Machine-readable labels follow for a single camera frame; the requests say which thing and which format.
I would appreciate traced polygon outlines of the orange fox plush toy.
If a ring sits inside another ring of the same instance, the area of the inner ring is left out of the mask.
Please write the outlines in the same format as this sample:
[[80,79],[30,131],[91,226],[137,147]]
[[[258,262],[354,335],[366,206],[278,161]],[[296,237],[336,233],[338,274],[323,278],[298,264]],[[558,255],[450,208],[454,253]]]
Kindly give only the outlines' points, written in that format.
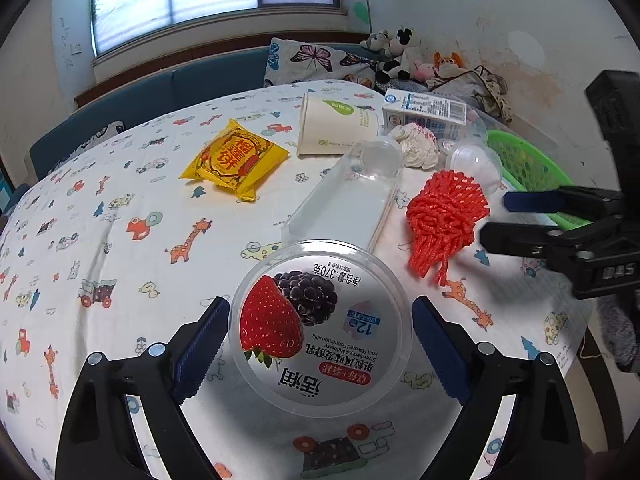
[[435,72],[442,79],[454,78],[465,72],[464,61],[457,52],[443,55],[440,52],[433,54]]

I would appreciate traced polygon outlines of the grey plush toy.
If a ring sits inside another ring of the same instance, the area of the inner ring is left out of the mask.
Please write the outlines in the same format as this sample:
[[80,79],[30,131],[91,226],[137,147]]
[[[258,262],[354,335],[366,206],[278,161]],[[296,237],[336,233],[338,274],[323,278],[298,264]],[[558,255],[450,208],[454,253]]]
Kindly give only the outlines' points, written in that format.
[[370,52],[381,53],[390,44],[392,36],[387,30],[381,30],[380,32],[371,32],[365,40],[360,42],[360,46]]

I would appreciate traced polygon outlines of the clear plastic bottle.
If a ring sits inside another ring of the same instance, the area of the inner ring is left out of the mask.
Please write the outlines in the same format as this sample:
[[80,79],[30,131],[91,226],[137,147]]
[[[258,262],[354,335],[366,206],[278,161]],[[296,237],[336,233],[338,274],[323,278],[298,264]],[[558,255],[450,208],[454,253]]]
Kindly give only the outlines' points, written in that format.
[[352,147],[303,200],[282,229],[285,245],[338,240],[372,252],[404,168],[399,145],[381,138]]

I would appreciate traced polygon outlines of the white paper wrapper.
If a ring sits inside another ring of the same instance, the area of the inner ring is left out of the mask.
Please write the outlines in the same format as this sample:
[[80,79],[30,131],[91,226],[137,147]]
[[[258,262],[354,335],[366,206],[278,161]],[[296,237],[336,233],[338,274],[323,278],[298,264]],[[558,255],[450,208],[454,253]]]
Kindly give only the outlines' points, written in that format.
[[431,170],[437,166],[439,149],[430,129],[408,122],[390,130],[388,136],[399,145],[405,167]]

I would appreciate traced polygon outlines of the white paper cup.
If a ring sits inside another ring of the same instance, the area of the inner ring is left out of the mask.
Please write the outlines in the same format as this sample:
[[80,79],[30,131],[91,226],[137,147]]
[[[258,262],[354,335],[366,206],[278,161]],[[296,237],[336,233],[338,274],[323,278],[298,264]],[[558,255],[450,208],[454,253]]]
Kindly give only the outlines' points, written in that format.
[[297,155],[343,155],[359,142],[375,140],[379,125],[375,112],[307,94],[300,109]]

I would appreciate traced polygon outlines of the strawberry yogurt tub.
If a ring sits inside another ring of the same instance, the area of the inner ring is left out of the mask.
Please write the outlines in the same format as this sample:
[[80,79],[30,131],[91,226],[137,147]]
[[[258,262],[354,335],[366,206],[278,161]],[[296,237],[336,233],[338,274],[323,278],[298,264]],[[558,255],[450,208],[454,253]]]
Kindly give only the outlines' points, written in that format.
[[337,240],[262,257],[233,297],[228,341],[258,396],[288,413],[359,412],[398,382],[412,349],[409,300],[379,258]]

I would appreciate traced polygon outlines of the clear dome lid cup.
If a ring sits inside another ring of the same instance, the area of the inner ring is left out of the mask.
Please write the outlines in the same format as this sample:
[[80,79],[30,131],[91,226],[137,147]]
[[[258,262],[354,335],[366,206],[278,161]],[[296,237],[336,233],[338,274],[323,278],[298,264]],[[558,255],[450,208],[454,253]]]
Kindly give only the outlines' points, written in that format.
[[456,142],[447,155],[445,167],[472,178],[486,197],[494,194],[502,182],[502,162],[498,154],[482,142]]

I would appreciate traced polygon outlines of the cow plush toy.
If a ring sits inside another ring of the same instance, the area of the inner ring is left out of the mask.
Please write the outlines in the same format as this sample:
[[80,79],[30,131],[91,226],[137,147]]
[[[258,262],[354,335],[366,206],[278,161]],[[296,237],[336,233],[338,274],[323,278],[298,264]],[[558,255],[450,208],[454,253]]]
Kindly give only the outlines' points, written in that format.
[[414,29],[398,29],[382,50],[375,81],[378,84],[388,84],[392,79],[409,80],[411,62],[414,58],[420,58],[421,54],[421,38]]

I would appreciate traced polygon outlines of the yellow durian cake packet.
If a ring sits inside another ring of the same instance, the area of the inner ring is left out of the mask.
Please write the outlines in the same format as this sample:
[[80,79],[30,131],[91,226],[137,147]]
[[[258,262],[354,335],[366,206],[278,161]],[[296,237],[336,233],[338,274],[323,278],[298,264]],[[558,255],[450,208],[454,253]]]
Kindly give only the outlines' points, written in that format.
[[192,159],[180,179],[212,182],[239,200],[253,203],[265,178],[287,158],[287,150],[230,119]]

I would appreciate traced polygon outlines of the clear pink plastic bag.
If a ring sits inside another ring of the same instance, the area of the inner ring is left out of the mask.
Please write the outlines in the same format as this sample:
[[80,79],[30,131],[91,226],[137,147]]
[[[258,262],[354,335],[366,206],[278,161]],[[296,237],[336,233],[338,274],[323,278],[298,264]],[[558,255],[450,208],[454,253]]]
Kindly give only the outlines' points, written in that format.
[[466,111],[466,124],[464,126],[453,124],[452,122],[444,122],[442,130],[436,133],[437,139],[446,139],[451,141],[475,140],[477,142],[486,143],[488,131],[484,120],[480,118],[474,108]]

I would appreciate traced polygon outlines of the small butterfly pillow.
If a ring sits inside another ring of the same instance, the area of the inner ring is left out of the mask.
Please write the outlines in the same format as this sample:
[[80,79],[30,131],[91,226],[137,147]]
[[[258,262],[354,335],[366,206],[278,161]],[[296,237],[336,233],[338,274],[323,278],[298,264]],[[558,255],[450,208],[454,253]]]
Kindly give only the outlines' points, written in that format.
[[125,125],[120,120],[116,122],[110,122],[105,127],[101,128],[98,132],[90,136],[88,140],[81,142],[77,148],[75,148],[66,158],[76,158],[82,153],[95,148],[96,146],[110,140],[113,136],[117,136],[119,133],[125,130]]

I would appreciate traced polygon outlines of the blue white milk carton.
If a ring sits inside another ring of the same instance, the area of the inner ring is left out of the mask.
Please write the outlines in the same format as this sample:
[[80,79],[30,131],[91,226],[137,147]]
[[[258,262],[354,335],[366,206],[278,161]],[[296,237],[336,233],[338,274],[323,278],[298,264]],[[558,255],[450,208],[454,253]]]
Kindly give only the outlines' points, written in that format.
[[382,111],[386,131],[416,124],[437,139],[457,139],[469,123],[465,103],[428,93],[388,89]]

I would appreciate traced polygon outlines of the crumpled beige cloth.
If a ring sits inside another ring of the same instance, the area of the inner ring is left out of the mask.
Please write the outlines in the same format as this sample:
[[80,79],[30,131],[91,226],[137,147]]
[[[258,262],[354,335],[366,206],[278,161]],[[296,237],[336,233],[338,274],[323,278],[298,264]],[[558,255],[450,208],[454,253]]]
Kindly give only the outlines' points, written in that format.
[[484,65],[477,65],[454,78],[439,79],[431,88],[431,92],[455,96],[509,125],[513,114],[506,98],[508,89],[503,76],[494,74]]

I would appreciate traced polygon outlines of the red foam fruit net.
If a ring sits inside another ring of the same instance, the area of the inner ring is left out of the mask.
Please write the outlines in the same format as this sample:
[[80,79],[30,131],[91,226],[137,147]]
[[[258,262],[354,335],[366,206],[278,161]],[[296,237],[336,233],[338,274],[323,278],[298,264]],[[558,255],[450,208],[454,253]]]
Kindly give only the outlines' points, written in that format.
[[410,200],[406,220],[412,235],[409,269],[445,286],[449,260],[475,240],[477,222],[489,216],[488,201],[480,185],[463,172],[439,170]]

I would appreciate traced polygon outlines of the cartoon print tablecloth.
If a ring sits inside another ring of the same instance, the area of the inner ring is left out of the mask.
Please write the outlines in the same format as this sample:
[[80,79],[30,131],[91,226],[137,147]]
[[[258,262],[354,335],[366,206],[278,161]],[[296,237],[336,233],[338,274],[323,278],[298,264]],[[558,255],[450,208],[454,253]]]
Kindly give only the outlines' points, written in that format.
[[[315,96],[335,115],[379,115],[383,99],[324,80],[238,93],[131,128],[47,174],[1,237],[1,421],[29,470],[54,475],[58,436],[81,365],[142,353],[231,298],[281,245],[282,228],[332,167],[290,156],[251,203],[182,172],[235,120],[294,151],[299,111]],[[302,444],[354,448],[329,479],[415,479],[459,413],[421,349],[384,398],[338,419],[298,417],[244,382],[224,347],[184,404],[209,459],[231,479],[299,479]]]

